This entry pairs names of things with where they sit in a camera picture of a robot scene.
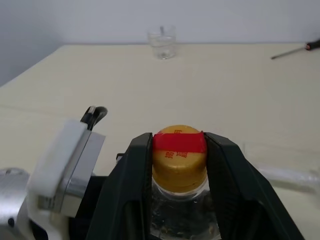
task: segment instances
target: bottle cap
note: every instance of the bottle cap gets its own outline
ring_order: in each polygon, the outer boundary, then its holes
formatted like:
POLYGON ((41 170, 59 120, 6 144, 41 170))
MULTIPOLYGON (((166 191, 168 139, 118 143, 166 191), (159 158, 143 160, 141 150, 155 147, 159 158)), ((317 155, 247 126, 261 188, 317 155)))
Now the bottle cap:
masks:
POLYGON ((187 193, 207 178, 203 132, 186 125, 162 129, 153 137, 152 176, 164 190, 187 193))

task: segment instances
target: white wall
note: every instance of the white wall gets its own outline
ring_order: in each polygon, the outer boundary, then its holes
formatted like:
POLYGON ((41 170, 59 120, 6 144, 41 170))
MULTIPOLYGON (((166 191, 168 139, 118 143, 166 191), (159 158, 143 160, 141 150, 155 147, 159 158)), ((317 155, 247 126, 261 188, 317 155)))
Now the white wall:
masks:
POLYGON ((48 10, 40 0, 0 1, 0 86, 59 47, 48 10))
POLYGON ((51 0, 69 43, 143 43, 174 24, 181 42, 299 42, 320 33, 319 0, 51 0))
POLYGON ((1 0, 0 85, 61 43, 145 43, 173 24, 184 43, 320 37, 320 0, 1 0))

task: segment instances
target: table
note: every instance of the table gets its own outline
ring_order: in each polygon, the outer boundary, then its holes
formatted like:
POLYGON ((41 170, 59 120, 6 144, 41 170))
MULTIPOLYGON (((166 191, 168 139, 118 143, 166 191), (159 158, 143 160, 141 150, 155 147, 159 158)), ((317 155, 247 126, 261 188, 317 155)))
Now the table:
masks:
MULTIPOLYGON (((145 45, 63 46, 0 88, 0 167, 32 171, 65 119, 101 105, 109 113, 94 128, 106 135, 98 175, 110 173, 132 138, 174 124, 244 144, 254 164, 318 168, 320 51, 270 60, 299 46, 186 44, 168 60, 145 45), (310 157, 274 159, 283 150, 310 157)), ((317 201, 275 190, 304 237, 318 239, 317 201)))

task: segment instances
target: screwdriver handle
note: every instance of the screwdriver handle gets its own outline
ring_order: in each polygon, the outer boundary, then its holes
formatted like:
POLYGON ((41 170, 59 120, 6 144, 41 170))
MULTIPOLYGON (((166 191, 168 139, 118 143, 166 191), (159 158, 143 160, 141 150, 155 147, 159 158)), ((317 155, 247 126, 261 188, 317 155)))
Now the screwdriver handle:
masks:
POLYGON ((307 51, 312 51, 314 49, 319 49, 319 48, 320 48, 320 39, 317 41, 308 42, 305 45, 305 50, 307 50, 307 51))

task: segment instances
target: screwdriver shaft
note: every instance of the screwdriver shaft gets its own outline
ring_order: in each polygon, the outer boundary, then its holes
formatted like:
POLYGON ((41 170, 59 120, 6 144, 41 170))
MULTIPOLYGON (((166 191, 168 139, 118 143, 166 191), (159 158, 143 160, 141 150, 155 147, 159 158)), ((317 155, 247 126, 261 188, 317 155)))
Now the screwdriver shaft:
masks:
POLYGON ((273 60, 273 59, 281 58, 281 57, 287 56, 289 54, 294 54, 296 52, 300 52, 300 51, 305 50, 305 49, 306 49, 305 47, 301 47, 301 48, 298 48, 298 49, 295 49, 295 50, 292 50, 292 51, 284 52, 284 53, 281 53, 279 55, 273 56, 273 57, 271 57, 271 59, 273 60))

